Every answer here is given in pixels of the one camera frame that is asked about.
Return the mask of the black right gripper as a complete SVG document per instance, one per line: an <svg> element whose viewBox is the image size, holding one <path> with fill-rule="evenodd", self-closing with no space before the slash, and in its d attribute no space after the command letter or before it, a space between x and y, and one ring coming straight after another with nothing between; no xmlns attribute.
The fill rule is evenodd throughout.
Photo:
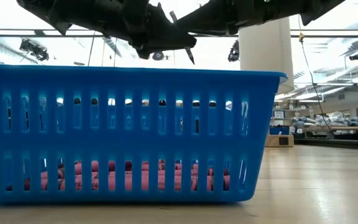
<svg viewBox="0 0 358 224"><path fill-rule="evenodd" d="M204 35L234 35L249 27L299 14L305 0L210 0L176 21L187 32Z"/></svg>

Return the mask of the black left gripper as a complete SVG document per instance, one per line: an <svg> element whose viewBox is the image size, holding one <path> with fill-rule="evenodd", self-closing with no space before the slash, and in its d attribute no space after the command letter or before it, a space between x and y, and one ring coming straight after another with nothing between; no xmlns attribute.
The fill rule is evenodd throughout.
<svg viewBox="0 0 358 224"><path fill-rule="evenodd" d="M106 34L128 40L142 59L196 44L192 35L169 21L160 3L153 6L149 0L109 0L106 10Z"/></svg>

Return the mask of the grey crayon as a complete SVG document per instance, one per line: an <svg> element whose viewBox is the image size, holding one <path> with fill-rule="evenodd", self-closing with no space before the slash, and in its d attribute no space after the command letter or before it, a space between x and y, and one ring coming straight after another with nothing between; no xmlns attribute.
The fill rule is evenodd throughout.
<svg viewBox="0 0 358 224"><path fill-rule="evenodd" d="M177 17L176 17L176 14L174 11L170 11L170 16L173 20L174 23L176 23L176 21L178 20ZM186 53L190 59L190 61L192 62L192 64L194 65L195 64L195 60L194 60L194 56L191 52L191 49L189 47L185 47L185 50L186 50Z"/></svg>

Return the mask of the dark ceiling track light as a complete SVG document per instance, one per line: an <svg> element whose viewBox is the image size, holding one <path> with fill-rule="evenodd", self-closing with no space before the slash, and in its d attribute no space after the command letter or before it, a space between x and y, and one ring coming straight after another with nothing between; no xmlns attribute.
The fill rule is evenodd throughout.
<svg viewBox="0 0 358 224"><path fill-rule="evenodd" d="M236 40L233 43L227 59L229 62L236 62L239 60L239 41L238 40Z"/></svg>
<svg viewBox="0 0 358 224"><path fill-rule="evenodd" d="M22 39L19 50L25 53L29 53L31 56L35 57L38 61L41 62L49 59L47 48L36 44L29 39Z"/></svg>

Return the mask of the blue slotted plastic basket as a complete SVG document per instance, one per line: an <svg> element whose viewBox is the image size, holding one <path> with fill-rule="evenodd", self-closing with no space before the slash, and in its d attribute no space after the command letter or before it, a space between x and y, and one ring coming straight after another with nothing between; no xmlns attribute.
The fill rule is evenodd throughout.
<svg viewBox="0 0 358 224"><path fill-rule="evenodd" d="M0 203L249 200L275 94L286 79L261 71L0 65ZM81 190L75 190L76 161ZM99 190L91 188L92 161L99 162ZM116 163L114 191L108 189L109 161ZM125 177L127 161L131 178ZM180 191L174 190L176 162L182 163ZM197 191L190 189L194 163ZM213 191L206 190L210 167ZM44 171L47 190L41 190ZM65 190L58 189L58 171L65 174ZM223 190L225 175L229 190ZM131 191L125 190L128 179Z"/></svg>

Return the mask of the blue storage bin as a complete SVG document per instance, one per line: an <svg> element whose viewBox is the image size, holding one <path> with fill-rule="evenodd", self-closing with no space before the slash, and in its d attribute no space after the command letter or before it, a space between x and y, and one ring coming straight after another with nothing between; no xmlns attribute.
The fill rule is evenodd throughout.
<svg viewBox="0 0 358 224"><path fill-rule="evenodd" d="M271 126L269 130L270 135L289 135L290 128L288 126Z"/></svg>

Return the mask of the clear plastic bag pile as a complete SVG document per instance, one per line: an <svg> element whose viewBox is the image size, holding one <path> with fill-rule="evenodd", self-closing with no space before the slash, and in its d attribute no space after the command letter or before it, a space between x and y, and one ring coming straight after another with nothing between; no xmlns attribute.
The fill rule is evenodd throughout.
<svg viewBox="0 0 358 224"><path fill-rule="evenodd" d="M295 124L304 126L358 126L358 117L350 117L340 111L328 115L314 115L313 118L296 116L291 119Z"/></svg>

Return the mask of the black aluminium table frame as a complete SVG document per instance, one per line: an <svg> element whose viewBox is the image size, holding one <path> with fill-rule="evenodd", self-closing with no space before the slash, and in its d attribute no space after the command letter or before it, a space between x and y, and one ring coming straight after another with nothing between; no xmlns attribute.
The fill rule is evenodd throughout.
<svg viewBox="0 0 358 224"><path fill-rule="evenodd" d="M295 139L295 144L321 146L321 147L338 147L345 149L358 149L358 140L341 140L341 139Z"/></svg>

